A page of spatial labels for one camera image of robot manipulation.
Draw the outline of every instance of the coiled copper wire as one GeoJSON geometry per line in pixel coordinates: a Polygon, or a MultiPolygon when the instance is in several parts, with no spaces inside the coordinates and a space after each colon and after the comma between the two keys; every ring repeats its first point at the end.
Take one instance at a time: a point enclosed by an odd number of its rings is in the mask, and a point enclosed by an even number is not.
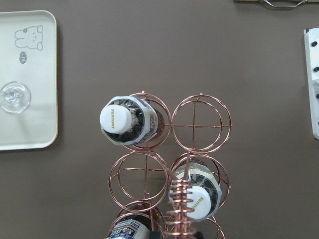
{"type": "Polygon", "coordinates": [[[170,184],[172,201],[169,204],[174,210],[167,212],[171,220],[165,222],[168,230],[164,234],[176,239],[193,239],[192,235],[196,233],[196,229],[190,226],[195,220],[187,216],[187,213],[193,212],[194,209],[187,207],[187,203],[192,202],[191,199],[187,198],[187,195],[191,194],[188,189],[192,188],[192,184],[187,180],[189,161],[187,161],[186,165],[184,178],[172,179],[170,184]]]}

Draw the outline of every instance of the bottle cap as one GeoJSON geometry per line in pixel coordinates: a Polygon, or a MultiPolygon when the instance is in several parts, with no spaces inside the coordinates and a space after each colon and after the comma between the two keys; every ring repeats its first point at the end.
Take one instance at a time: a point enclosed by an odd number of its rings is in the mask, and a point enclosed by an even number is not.
{"type": "Polygon", "coordinates": [[[187,207],[193,208],[194,212],[187,213],[187,215],[195,220],[206,218],[211,208],[209,194],[199,186],[193,186],[189,191],[192,194],[188,194],[187,198],[192,199],[193,202],[187,203],[187,207]]]}
{"type": "Polygon", "coordinates": [[[130,111],[124,106],[105,106],[100,114],[100,124],[109,133],[124,133],[132,124],[130,111]]]}

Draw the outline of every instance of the dark bottle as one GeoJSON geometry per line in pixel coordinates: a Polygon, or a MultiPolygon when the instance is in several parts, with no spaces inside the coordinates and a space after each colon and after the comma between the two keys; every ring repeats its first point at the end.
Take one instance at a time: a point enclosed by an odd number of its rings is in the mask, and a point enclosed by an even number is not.
{"type": "Polygon", "coordinates": [[[136,145],[159,137],[165,126],[161,113],[145,100],[116,96],[100,114],[102,133],[116,145],[136,145]]]}
{"type": "MultiPolygon", "coordinates": [[[[143,204],[137,204],[133,207],[135,210],[144,209],[143,204]]],[[[159,216],[152,213],[153,219],[158,221],[159,216]]],[[[129,215],[117,223],[106,239],[149,239],[152,230],[151,220],[141,215],[129,215]]]]}

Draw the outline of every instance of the white tray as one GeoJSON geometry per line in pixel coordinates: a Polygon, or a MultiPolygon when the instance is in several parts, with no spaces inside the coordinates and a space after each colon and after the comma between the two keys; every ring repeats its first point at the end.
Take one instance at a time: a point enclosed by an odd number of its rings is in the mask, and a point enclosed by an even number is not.
{"type": "Polygon", "coordinates": [[[0,89],[18,81],[31,91],[24,111],[0,108],[0,150],[47,147],[58,133],[56,20],[42,10],[3,12],[0,31],[0,89]]]}
{"type": "Polygon", "coordinates": [[[319,28],[307,29],[304,34],[311,121],[314,137],[319,139],[319,71],[315,71],[319,66],[319,28]]]}

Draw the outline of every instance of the glass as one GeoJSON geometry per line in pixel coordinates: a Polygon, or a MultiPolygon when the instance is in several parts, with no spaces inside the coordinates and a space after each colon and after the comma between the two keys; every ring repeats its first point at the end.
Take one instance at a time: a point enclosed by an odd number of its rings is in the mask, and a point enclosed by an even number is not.
{"type": "Polygon", "coordinates": [[[31,101],[31,92],[24,84],[13,81],[4,85],[0,91],[0,105],[9,113],[20,113],[31,101]]]}

